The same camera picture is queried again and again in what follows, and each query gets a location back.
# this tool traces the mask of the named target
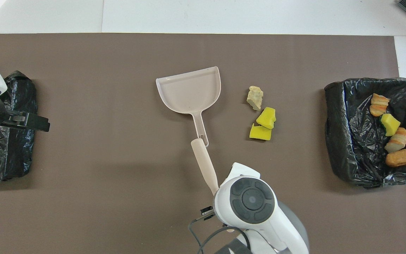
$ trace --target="black cable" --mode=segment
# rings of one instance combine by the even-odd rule
[[[194,231],[192,230],[192,224],[194,224],[194,223],[197,222],[197,221],[198,221],[198,219],[195,219],[195,220],[191,221],[191,222],[189,223],[189,225],[187,226],[187,229],[189,229],[190,233],[192,233],[192,235],[193,235],[193,236],[195,237],[195,239],[197,240],[198,246],[201,247],[202,245],[201,245],[201,243],[200,243],[200,240],[198,239],[197,235],[196,235],[196,234],[194,233]]]
[[[250,249],[250,241],[248,241],[248,237],[245,234],[245,232],[243,232],[240,228],[237,228],[237,227],[226,226],[226,227],[222,227],[222,228],[216,230],[214,233],[212,233],[210,236],[208,236],[208,238],[206,238],[206,240],[200,246],[200,249],[198,250],[197,254],[199,254],[200,252],[203,254],[203,247],[209,242],[209,240],[211,240],[218,233],[225,231],[227,229],[233,229],[233,230],[239,231],[241,233],[241,235],[245,238],[245,242],[247,243],[247,249]]]

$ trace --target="beige food chunk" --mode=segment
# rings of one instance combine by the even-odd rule
[[[388,153],[393,153],[395,151],[399,151],[400,149],[404,148],[406,145],[406,129],[399,127],[391,139],[385,146],[385,150]]]
[[[372,94],[371,106],[369,110],[374,117],[379,117],[386,112],[389,99],[383,95],[378,95],[376,93]]]
[[[386,155],[385,163],[393,168],[406,165],[406,149]]]
[[[263,103],[263,95],[264,93],[261,91],[261,88],[257,86],[251,86],[250,91],[247,95],[247,102],[252,106],[252,108],[256,111],[261,110],[261,104]]]

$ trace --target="dustpan pan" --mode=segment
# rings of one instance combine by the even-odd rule
[[[209,145],[202,112],[212,106],[220,95],[220,74],[217,66],[156,79],[164,104],[180,114],[192,115],[197,137]]]

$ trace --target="black plastic bag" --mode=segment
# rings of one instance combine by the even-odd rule
[[[404,185],[406,165],[392,168],[385,164],[390,137],[385,136],[380,117],[369,112],[373,93],[390,99],[387,113],[406,129],[406,79],[347,79],[327,85],[325,140],[333,172],[365,188]]]
[[[0,96],[6,109],[37,114],[34,83],[19,71],[4,79],[7,92]],[[0,181],[21,177],[29,172],[32,162],[34,130],[0,126]]]

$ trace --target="brown table mat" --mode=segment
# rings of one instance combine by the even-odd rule
[[[0,34],[2,76],[33,79],[51,122],[32,172],[0,183],[0,253],[195,253],[187,224],[211,192],[192,117],[164,106],[155,79],[210,66],[222,88],[203,119],[219,183],[233,162],[259,171],[306,226],[311,253],[406,253],[406,186],[348,186],[324,140],[324,86],[397,77],[393,37],[207,34]],[[250,85],[277,109],[271,141],[248,138]],[[195,230],[204,239],[220,226]]]

